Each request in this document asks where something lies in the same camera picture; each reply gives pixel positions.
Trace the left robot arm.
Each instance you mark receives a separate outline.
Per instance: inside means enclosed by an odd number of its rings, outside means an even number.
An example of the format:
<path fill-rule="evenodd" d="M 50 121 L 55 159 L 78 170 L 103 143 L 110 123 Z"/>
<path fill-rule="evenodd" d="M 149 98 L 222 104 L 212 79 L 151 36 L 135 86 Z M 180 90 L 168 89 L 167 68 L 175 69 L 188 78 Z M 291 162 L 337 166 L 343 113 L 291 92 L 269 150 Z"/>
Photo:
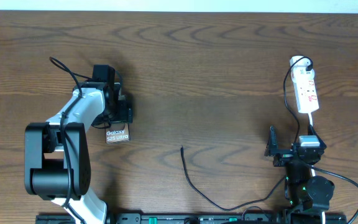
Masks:
<path fill-rule="evenodd" d="M 63 207 L 74 223 L 114 223 L 108 203 L 90 186 L 86 133 L 131 123 L 131 104 L 121 88 L 119 82 L 80 83 L 56 115 L 25 129 L 25 190 Z"/>

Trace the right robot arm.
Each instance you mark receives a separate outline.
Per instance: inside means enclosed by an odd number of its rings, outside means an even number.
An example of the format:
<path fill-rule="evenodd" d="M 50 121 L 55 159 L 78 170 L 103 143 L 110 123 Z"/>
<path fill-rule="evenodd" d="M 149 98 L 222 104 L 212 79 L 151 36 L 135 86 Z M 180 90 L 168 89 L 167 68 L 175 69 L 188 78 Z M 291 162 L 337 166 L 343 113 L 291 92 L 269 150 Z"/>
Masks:
<path fill-rule="evenodd" d="M 325 177 L 313 175 L 312 168 L 320 161 L 326 145 L 308 126 L 308 134 L 289 149 L 279 149 L 275 128 L 270 127 L 264 155 L 273 157 L 273 166 L 285 168 L 285 197 L 291 207 L 278 214 L 281 223 L 324 223 L 323 213 L 329 210 L 334 184 Z"/>

